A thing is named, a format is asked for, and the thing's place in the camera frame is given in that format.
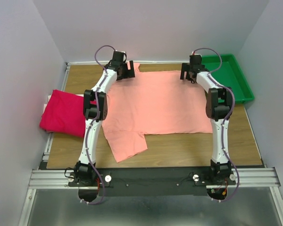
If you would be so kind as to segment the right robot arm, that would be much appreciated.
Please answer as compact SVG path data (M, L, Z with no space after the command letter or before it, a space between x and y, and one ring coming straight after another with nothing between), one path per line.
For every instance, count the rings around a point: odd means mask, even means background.
M235 104L233 91L212 77L202 63L200 54L192 53L189 63L182 64L180 79L200 85L207 94L206 115L213 131L213 153L210 167L203 176L217 185L232 173L228 152L228 127Z

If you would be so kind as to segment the salmon pink t-shirt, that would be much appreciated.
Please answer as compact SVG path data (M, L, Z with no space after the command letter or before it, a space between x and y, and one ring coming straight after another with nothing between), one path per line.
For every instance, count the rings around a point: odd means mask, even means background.
M116 162L147 150L145 135L212 133L206 96L179 71L141 72L116 81L107 94L103 133Z

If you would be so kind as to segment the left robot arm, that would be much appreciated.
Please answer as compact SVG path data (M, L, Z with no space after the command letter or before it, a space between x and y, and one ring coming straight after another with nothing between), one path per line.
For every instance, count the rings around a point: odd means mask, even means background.
M126 52L115 50L112 59L101 66L102 76L96 85L85 90L83 94L85 134L78 162L68 176L69 182L81 182L85 186L90 186L96 181L102 181L95 168L96 146L102 122L108 115L108 91L116 81L135 77L133 61L126 60Z

